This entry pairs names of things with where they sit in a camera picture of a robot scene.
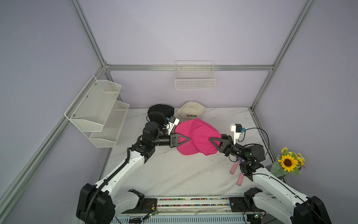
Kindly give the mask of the magenta cap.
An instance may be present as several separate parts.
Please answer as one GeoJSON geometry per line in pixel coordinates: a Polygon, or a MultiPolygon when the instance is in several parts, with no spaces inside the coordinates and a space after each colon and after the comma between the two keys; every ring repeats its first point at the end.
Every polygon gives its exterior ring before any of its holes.
{"type": "Polygon", "coordinates": [[[182,155],[202,153],[209,156],[218,152],[210,142],[210,138],[220,138],[221,134],[217,129],[201,119],[193,119],[180,123],[175,129],[175,133],[190,138],[189,142],[177,147],[182,155]]]}

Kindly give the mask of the plain black cap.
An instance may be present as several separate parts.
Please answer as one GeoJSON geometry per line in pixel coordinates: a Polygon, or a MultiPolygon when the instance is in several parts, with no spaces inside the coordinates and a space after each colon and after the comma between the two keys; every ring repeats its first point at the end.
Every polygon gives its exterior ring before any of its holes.
{"type": "Polygon", "coordinates": [[[170,105],[157,104],[148,109],[147,120],[156,122],[159,127],[164,127],[168,122],[168,118],[171,118],[173,115],[174,107],[170,105]]]}

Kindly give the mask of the cream Colorado cap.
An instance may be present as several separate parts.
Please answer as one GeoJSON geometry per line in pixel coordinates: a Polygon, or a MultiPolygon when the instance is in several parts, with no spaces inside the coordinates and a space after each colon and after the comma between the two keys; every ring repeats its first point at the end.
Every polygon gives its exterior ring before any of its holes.
{"type": "Polygon", "coordinates": [[[202,115],[204,115],[205,109],[206,108],[200,103],[189,101],[177,111],[177,114],[185,120],[192,120],[200,118],[202,115]]]}

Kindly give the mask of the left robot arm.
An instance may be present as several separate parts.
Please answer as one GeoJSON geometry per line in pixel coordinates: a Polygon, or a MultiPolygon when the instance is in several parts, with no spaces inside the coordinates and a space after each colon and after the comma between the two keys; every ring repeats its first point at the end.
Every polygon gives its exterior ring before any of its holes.
{"type": "Polygon", "coordinates": [[[148,122],[135,144],[126,150],[126,158],[107,176],[94,185],[86,184],[80,191],[76,217],[86,224],[109,224],[115,216],[129,211],[141,212],[145,196],[130,189],[117,197],[126,180],[154,154],[156,146],[181,146],[189,138],[178,133],[162,131],[154,121],[148,122]]]}

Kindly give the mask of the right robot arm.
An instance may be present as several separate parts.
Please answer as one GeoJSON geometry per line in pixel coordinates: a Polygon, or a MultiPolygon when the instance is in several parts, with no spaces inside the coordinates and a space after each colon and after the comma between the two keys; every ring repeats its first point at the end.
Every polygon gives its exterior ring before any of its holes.
{"type": "Polygon", "coordinates": [[[244,204],[249,211],[263,210],[284,224],[330,224],[331,219],[322,200],[308,197],[275,177],[261,164],[265,159],[262,145],[240,145],[231,136],[210,138],[210,142],[225,156],[233,155],[242,159],[241,173],[249,180],[266,189],[250,188],[244,194],[244,204]]]}

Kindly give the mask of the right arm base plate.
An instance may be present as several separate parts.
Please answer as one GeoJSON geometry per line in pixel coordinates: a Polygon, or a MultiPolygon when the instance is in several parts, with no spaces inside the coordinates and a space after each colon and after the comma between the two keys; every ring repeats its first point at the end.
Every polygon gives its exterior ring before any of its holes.
{"type": "Polygon", "coordinates": [[[229,204],[232,212],[263,212],[245,197],[230,197],[229,204]]]}

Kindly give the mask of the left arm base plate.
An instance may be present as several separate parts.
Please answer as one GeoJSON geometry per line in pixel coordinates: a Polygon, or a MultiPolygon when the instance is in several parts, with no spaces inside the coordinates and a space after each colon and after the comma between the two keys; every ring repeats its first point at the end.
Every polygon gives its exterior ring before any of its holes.
{"type": "Polygon", "coordinates": [[[157,207],[158,199],[157,198],[144,198],[140,199],[137,206],[134,209],[126,210],[121,212],[121,214],[147,214],[150,211],[154,210],[154,207],[157,207]]]}

